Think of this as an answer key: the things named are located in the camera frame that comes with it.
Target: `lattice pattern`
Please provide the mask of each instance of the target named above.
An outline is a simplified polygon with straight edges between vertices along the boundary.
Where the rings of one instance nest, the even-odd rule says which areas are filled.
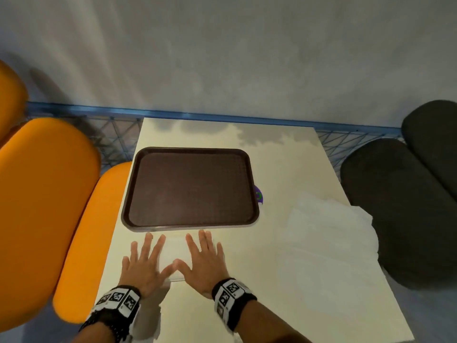
[[[34,114],[29,118],[54,116],[50,113]],[[102,173],[114,165],[131,161],[137,145],[142,118],[129,116],[54,116],[65,120],[81,130],[100,150]],[[355,149],[378,138],[403,139],[398,135],[340,132],[317,130],[323,148],[340,177],[340,167],[344,159]]]

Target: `purple sticker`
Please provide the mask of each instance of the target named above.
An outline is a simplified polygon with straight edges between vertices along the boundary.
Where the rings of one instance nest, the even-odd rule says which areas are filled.
[[[263,204],[263,195],[262,192],[259,190],[258,187],[254,185],[254,190],[255,190],[255,199],[257,200],[257,203]]]

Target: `white table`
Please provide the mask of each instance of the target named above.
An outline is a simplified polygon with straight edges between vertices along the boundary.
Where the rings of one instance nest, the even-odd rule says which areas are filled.
[[[212,229],[224,246],[230,274],[246,283],[259,300],[315,343],[394,343],[413,340],[379,266],[366,311],[350,319],[310,309],[297,294],[281,291],[277,279],[276,237],[286,226],[301,192],[349,205],[312,128],[145,118],[136,151],[149,147],[237,148],[250,157],[254,182],[264,196],[260,218],[250,227]],[[165,231],[182,237],[196,230]],[[114,287],[130,242],[144,233],[128,230],[118,216],[97,298]],[[159,343],[233,342],[213,311],[213,302],[185,282],[172,283],[162,302]]]

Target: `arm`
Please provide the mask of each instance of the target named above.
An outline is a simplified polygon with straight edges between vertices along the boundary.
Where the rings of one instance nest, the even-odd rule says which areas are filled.
[[[138,257],[138,243],[132,242],[130,258],[122,259],[121,279],[118,286],[128,285],[138,289],[141,294],[140,301],[160,288],[165,279],[175,271],[173,265],[168,265],[161,273],[157,272],[157,259],[164,246],[165,236],[160,236],[149,256],[152,238],[152,234],[148,232],[144,238],[140,257]],[[72,343],[115,343],[115,337],[108,326],[97,322],[82,329]]]
[[[229,278],[229,273],[221,243],[217,244],[215,250],[209,231],[200,230],[198,237],[202,251],[198,250],[191,235],[186,236],[192,256],[192,270],[179,259],[174,261],[174,266],[184,275],[186,283],[211,299],[214,286]],[[244,343],[311,343],[256,300],[249,301],[243,308],[235,331]]]

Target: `wristband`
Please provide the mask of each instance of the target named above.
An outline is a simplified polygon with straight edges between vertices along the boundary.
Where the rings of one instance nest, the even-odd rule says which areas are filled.
[[[112,331],[115,343],[126,340],[140,307],[140,297],[134,286],[111,289],[98,300],[79,331],[94,323],[104,323]]]
[[[214,311],[233,334],[246,304],[257,300],[251,290],[235,278],[228,278],[216,284],[212,291]]]

